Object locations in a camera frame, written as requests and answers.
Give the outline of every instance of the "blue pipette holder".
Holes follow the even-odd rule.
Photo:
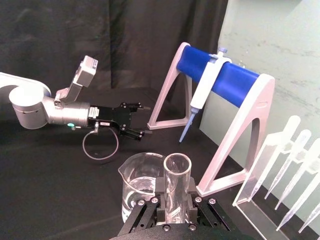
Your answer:
[[[211,54],[200,51],[186,42],[180,45],[147,124],[150,130],[181,127],[187,124],[191,116],[192,81],[196,83],[206,81],[202,76],[207,63],[211,59]],[[184,74],[186,77],[185,117],[182,119],[157,121],[166,96],[179,74]],[[274,88],[275,79],[270,75],[259,75],[229,62],[223,64],[211,91],[237,106],[239,110],[197,186],[200,196],[211,195],[241,184],[245,180],[246,174],[251,168],[263,142]],[[251,123],[251,139],[245,168],[240,172],[215,179],[231,149]]]

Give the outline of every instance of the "white wall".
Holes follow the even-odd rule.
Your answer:
[[[219,45],[228,49],[227,56],[233,63],[275,77],[267,133],[281,131],[290,116],[298,115],[301,117],[299,130],[312,132],[309,142],[320,137],[319,0],[229,0]],[[200,129],[220,144],[237,110],[211,93]],[[230,154],[242,166],[249,139],[250,129],[247,129]],[[271,175],[274,176],[280,166],[275,166]],[[291,167],[291,175],[296,169]],[[269,187],[271,180],[267,179],[264,186]],[[309,181],[309,176],[304,177],[293,193],[297,196]],[[277,197],[283,190],[281,187],[274,192]],[[320,202],[319,196],[320,187],[298,216],[304,220]],[[289,197],[285,204],[291,207],[295,200],[297,198]],[[320,235],[320,217],[311,226]]]

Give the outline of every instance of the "black clamp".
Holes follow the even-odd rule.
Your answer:
[[[98,123],[99,127],[115,128],[120,136],[140,141],[145,131],[130,128],[132,113],[149,109],[149,107],[143,107],[140,102],[122,102],[118,107],[92,105],[88,114],[88,127],[95,128]]]
[[[188,190],[188,223],[165,223],[164,178],[155,180],[155,196],[139,199],[119,234],[112,240],[190,239],[254,240],[243,235],[213,197],[198,196],[194,179]]]

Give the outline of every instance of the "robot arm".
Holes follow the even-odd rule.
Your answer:
[[[131,113],[144,109],[140,103],[119,107],[90,105],[76,101],[83,87],[88,87],[96,74],[98,61],[85,56],[69,87],[58,90],[55,98],[43,83],[1,73],[0,87],[13,86],[9,99],[20,124],[26,129],[39,129],[49,124],[67,125],[72,130],[99,127],[116,128],[120,135],[141,140],[143,131],[130,129]]]

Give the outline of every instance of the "silver cylinder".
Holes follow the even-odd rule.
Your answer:
[[[54,99],[44,97],[42,101],[47,121],[50,124],[74,124],[75,126],[88,126],[88,114],[90,104],[88,102],[72,102],[62,106],[55,106]]]
[[[36,85],[18,86],[10,92],[9,99],[21,126],[39,129],[47,124],[43,98],[43,89]]]

